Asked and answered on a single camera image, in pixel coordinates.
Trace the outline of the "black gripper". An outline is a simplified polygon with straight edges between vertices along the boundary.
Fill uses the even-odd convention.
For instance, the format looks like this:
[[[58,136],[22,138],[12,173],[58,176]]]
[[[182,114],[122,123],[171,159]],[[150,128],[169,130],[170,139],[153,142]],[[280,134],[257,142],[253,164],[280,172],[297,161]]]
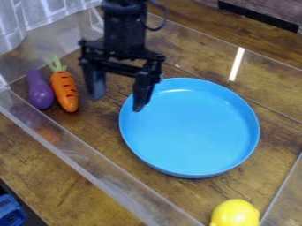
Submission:
[[[106,74],[113,72],[137,77],[134,83],[134,112],[150,103],[155,85],[162,79],[162,64],[166,57],[146,47],[107,50],[102,41],[80,40],[79,65],[86,79],[86,90],[94,100],[106,95]]]

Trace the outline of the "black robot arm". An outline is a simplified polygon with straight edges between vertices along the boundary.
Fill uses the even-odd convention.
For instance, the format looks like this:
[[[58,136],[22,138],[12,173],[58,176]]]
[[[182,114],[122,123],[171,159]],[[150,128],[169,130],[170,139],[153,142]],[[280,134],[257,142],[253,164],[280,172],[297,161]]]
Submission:
[[[106,74],[113,72],[135,78],[134,112],[150,103],[155,84],[161,82],[166,57],[146,48],[146,31],[158,31],[147,25],[147,1],[103,0],[105,38],[79,41],[86,90],[98,100],[106,95]]]

